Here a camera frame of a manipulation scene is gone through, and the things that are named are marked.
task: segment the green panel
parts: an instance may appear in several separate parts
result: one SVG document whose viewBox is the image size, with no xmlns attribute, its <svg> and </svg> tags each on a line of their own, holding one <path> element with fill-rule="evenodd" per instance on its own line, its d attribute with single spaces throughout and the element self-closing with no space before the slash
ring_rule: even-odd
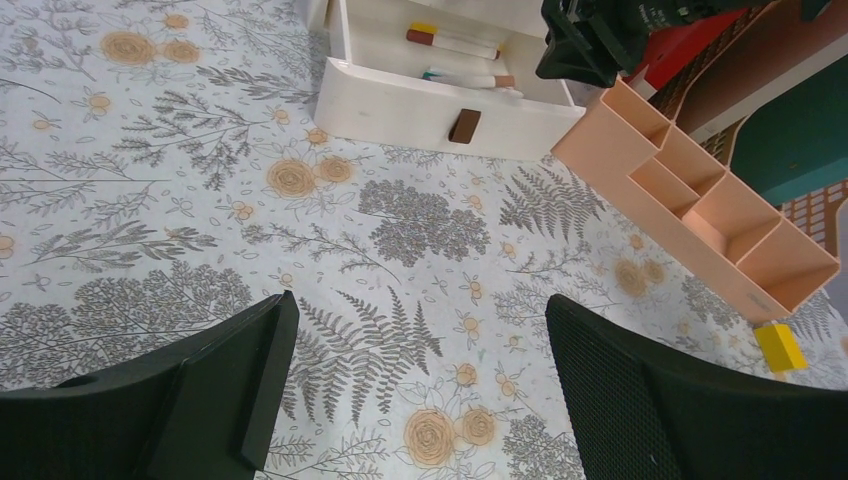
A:
<svg viewBox="0 0 848 480">
<path fill-rule="evenodd" d="M 848 56 L 754 112 L 730 168 L 773 205 L 848 177 Z"/>
</svg>

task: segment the floral tablecloth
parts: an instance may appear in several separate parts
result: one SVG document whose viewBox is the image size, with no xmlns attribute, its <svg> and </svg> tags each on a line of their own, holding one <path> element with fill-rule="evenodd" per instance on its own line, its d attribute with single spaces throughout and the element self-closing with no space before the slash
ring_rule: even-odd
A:
<svg viewBox="0 0 848 480">
<path fill-rule="evenodd" d="M 0 2 L 0 387 L 289 289 L 300 333 L 257 478 L 535 480 L 583 476 L 554 292 L 774 377 L 747 324 L 559 162 L 316 128 L 326 39 L 289 2 Z M 789 323 L 811 365 L 778 379 L 848 387 L 825 294 Z"/>
</svg>

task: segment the drawer handle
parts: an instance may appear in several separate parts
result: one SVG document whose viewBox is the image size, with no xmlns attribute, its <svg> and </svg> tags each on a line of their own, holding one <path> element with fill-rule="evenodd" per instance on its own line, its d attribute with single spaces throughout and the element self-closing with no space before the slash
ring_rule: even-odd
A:
<svg viewBox="0 0 848 480">
<path fill-rule="evenodd" d="M 468 110 L 463 108 L 456 117 L 451 131 L 448 133 L 448 140 L 453 143 L 471 143 L 471 138 L 474 136 L 474 131 L 477 130 L 477 124 L 480 122 L 480 112 L 478 110 Z"/>
</svg>

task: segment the yellow block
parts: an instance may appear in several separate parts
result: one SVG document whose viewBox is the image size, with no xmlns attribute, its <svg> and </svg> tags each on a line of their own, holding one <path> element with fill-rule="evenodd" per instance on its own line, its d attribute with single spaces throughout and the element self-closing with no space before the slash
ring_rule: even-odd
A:
<svg viewBox="0 0 848 480">
<path fill-rule="evenodd" d="M 409 26 L 409 29 L 429 33 L 430 35 L 435 35 L 439 33 L 439 27 L 435 25 L 430 25 L 428 23 L 412 22 L 412 25 Z"/>
<path fill-rule="evenodd" d="M 754 330 L 772 372 L 807 368 L 807 360 L 789 325 L 766 325 Z"/>
</svg>

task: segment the brown marker cap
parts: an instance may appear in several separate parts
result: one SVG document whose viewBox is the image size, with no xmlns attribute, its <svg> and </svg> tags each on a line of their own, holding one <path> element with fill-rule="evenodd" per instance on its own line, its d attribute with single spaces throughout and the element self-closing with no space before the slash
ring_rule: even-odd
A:
<svg viewBox="0 0 848 480">
<path fill-rule="evenodd" d="M 432 33 L 422 32 L 420 30 L 409 29 L 406 31 L 406 39 L 410 42 L 420 43 L 421 45 L 432 45 L 435 35 Z"/>
</svg>

